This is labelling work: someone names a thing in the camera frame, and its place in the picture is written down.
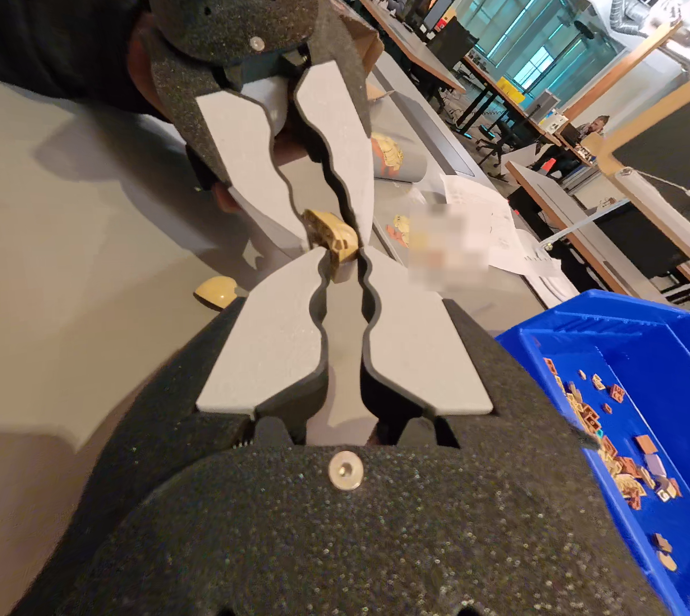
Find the pile of tan brown bricks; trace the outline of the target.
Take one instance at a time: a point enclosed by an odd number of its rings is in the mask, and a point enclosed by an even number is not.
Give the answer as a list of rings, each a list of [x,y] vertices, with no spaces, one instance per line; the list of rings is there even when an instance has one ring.
[[[599,353],[540,357],[545,390],[598,442],[592,468],[624,536],[674,584],[689,582],[689,485]]]

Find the wooden table with black legs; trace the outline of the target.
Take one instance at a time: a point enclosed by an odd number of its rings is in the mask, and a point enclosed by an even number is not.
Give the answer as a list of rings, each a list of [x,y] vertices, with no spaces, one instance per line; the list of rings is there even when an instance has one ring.
[[[525,112],[518,103],[513,101],[510,94],[503,91],[498,83],[492,80],[492,78],[486,72],[480,69],[479,66],[473,62],[468,55],[465,55],[460,62],[467,72],[472,77],[475,77],[477,80],[479,80],[484,86],[484,90],[482,90],[479,100],[487,97],[487,101],[484,102],[487,106],[489,106],[493,101],[501,101],[505,107],[506,115],[509,115],[516,124],[529,125],[529,129],[538,136],[538,141],[541,143],[548,142],[552,145],[567,150],[573,157],[577,158],[579,162],[587,166],[594,165],[595,157],[585,147],[572,146],[566,140],[562,139],[558,132],[550,133],[543,129],[539,125],[538,121],[533,120],[533,116],[531,114]]]

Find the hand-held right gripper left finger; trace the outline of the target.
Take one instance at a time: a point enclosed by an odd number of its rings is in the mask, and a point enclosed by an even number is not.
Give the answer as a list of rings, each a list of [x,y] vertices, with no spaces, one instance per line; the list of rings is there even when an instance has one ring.
[[[280,419],[304,443],[328,390],[323,327],[329,251],[316,247],[279,268],[246,298],[199,394],[203,413]]]

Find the tan dome brick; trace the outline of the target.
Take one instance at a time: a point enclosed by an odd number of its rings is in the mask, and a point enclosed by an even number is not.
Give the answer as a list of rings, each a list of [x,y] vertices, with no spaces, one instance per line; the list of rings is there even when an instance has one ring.
[[[194,297],[210,309],[222,311],[237,300],[237,282],[228,276],[215,276],[200,284]]]

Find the grey desk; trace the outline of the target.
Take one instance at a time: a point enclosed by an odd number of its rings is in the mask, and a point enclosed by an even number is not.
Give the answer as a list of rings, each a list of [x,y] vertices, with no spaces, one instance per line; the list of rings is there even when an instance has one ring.
[[[168,124],[1,86],[1,614],[149,378],[289,259],[222,213]]]

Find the grey top wooden edged table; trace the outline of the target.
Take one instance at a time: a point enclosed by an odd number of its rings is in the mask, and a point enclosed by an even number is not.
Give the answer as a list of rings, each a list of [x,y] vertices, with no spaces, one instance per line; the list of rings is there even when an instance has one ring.
[[[656,287],[587,216],[579,204],[551,178],[508,162],[507,171],[557,226],[550,244],[568,240],[613,292],[669,306]]]

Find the grey instruction booklet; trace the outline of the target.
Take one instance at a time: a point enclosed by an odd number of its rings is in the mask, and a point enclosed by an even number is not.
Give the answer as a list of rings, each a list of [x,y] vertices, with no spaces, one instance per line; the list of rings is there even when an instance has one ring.
[[[426,147],[401,133],[374,131],[373,174],[375,201],[373,226],[382,246],[396,262],[409,266],[410,227],[419,219],[436,214],[445,204],[433,186],[443,175]]]

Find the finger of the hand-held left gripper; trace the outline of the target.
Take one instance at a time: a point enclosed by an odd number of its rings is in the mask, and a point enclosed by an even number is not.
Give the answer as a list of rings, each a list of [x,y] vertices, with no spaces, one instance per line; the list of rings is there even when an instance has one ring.
[[[272,158],[274,136],[267,110],[241,94],[221,90],[196,98],[242,210],[283,251],[307,251],[308,235],[290,187]]]
[[[322,168],[335,192],[341,218],[369,245],[373,230],[375,186],[373,145],[335,61],[305,70],[294,93],[305,126],[325,148]]]

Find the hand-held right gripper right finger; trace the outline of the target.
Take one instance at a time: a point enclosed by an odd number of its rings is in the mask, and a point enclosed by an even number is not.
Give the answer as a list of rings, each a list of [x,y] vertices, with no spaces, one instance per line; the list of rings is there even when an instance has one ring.
[[[373,247],[358,259],[362,288],[360,393],[375,415],[375,440],[399,442],[411,420],[485,416],[494,405],[460,333],[454,301],[411,283],[408,270]]]

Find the white printed paper bag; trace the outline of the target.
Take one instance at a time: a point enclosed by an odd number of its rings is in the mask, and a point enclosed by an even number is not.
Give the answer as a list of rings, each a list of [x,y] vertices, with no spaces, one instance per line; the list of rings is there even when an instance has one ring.
[[[507,200],[495,189],[461,175],[443,175],[446,207],[441,243],[448,265],[476,275],[493,268],[523,277],[547,307],[578,295],[559,259],[538,249],[515,225]]]

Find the long wooden edged table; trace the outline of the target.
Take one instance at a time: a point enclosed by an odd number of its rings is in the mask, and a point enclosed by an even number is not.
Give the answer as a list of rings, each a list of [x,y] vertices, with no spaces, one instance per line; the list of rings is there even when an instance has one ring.
[[[360,6],[373,17],[379,27],[391,39],[401,53],[408,58],[413,66],[423,69],[432,75],[443,86],[459,94],[465,94],[466,89],[457,81],[457,78],[441,64],[441,62],[429,51],[415,34],[409,32],[401,21],[390,16],[389,12],[371,0],[357,0]]]

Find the white metal bracket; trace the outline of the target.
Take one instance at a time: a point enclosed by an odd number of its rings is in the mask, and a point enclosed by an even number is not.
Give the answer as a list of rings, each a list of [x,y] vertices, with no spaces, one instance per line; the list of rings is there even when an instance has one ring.
[[[689,220],[631,168],[623,168],[613,177],[616,187],[637,209],[686,255],[689,255]]]

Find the person's left hand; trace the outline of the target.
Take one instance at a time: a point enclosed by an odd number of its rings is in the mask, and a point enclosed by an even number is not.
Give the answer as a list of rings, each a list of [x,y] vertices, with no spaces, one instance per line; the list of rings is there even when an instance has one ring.
[[[156,111],[169,122],[172,121],[169,112],[161,103],[160,96],[153,82],[151,71],[151,58],[144,42],[148,32],[155,27],[154,17],[150,12],[143,12],[133,27],[127,52],[127,69],[134,86],[142,94],[143,98],[153,106]],[[216,205],[224,213],[237,213],[240,207],[229,193],[223,183],[214,176],[211,178],[210,191]]]

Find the black computer monitor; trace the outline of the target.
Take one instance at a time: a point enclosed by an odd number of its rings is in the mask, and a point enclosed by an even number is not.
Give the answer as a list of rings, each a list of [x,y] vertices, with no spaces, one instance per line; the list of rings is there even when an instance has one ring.
[[[457,17],[453,17],[440,29],[427,47],[450,71],[455,69],[477,42],[478,38],[463,27]]]

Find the tan curved brick assembly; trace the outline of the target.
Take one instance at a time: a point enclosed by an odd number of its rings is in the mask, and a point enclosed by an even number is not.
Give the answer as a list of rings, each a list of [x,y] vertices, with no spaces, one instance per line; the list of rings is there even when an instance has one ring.
[[[321,210],[306,209],[302,220],[310,246],[329,251],[331,281],[335,284],[347,281],[359,257],[358,233],[335,214]]]

